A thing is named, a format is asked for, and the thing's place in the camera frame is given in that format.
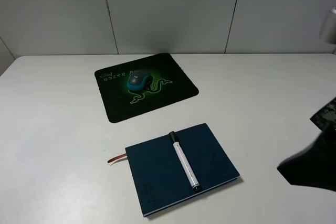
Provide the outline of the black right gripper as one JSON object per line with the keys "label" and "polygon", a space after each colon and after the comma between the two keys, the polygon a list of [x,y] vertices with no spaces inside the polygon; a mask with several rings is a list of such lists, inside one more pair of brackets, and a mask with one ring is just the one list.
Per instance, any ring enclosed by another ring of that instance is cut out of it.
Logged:
{"label": "black right gripper", "polygon": [[322,130],[315,141],[277,167],[289,184],[335,190],[335,110],[336,98],[310,118]]}

